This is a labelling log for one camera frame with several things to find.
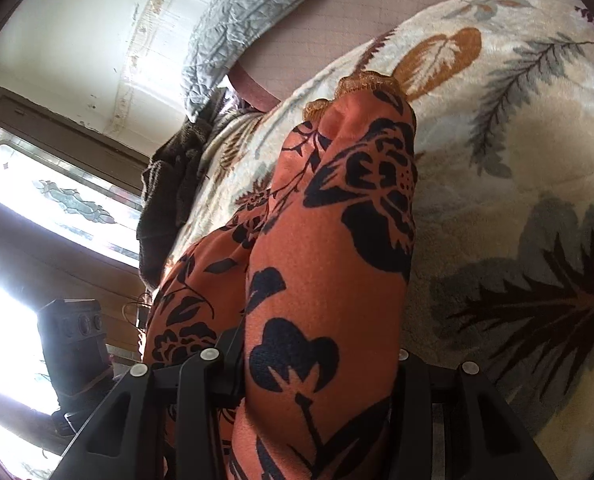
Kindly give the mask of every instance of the bed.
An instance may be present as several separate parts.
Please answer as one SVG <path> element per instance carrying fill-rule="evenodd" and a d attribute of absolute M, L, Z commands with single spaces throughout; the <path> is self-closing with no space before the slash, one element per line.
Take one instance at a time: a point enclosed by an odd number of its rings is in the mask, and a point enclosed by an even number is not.
<path fill-rule="evenodd" d="M 249 62 L 241 66 L 262 87 Z M 169 264 L 269 185 L 303 107 L 361 70 L 396 77 L 418 118 L 418 231 L 402 345 L 432 364 L 480 363 L 558 477 L 589 478 L 594 14 L 583 1 L 437 3 L 287 98 L 273 90 L 280 104 L 206 151 Z"/>

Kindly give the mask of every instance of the silver screw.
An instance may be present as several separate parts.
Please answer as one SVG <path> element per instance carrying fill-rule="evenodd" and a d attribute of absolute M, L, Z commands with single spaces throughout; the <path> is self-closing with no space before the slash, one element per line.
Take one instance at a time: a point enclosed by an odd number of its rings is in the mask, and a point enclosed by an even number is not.
<path fill-rule="evenodd" d="M 132 368 L 130 369 L 130 374 L 133 377 L 141 377 L 147 373 L 148 373 L 148 366 L 145 365 L 144 363 L 137 363 L 135 365 L 132 365 Z"/>
<path fill-rule="evenodd" d="M 461 365 L 461 368 L 463 368 L 463 371 L 468 375 L 477 375 L 479 373 L 479 365 L 472 361 L 466 361 Z"/>
<path fill-rule="evenodd" d="M 214 361 L 217 357 L 219 357 L 219 350 L 216 348 L 206 348 L 202 350 L 202 353 L 199 354 L 204 361 Z"/>

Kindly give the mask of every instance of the brown door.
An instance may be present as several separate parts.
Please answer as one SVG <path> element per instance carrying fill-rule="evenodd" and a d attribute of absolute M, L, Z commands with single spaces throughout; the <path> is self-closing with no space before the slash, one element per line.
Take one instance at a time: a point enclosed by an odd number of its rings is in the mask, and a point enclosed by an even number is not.
<path fill-rule="evenodd" d="M 143 167 L 129 150 L 0 95 L 0 286 L 33 309 L 99 300 L 107 343 L 137 351 L 130 302 L 144 286 L 131 230 Z"/>

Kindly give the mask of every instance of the dark towel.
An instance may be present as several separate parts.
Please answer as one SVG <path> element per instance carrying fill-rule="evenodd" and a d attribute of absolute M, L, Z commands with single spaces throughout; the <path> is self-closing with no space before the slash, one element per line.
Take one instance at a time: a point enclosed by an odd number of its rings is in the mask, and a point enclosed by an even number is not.
<path fill-rule="evenodd" d="M 188 119 L 150 159 L 142 174 L 144 206 L 139 224 L 139 274 L 155 290 L 180 227 L 190 214 L 198 184 L 197 169 L 212 131 L 202 118 Z"/>

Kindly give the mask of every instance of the decorative glass window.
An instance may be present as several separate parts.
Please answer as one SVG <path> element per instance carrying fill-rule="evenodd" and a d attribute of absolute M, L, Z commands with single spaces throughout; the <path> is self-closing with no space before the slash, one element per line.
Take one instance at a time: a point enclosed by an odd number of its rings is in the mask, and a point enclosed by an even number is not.
<path fill-rule="evenodd" d="M 0 202 L 93 251 L 139 265 L 141 198 L 3 128 Z"/>

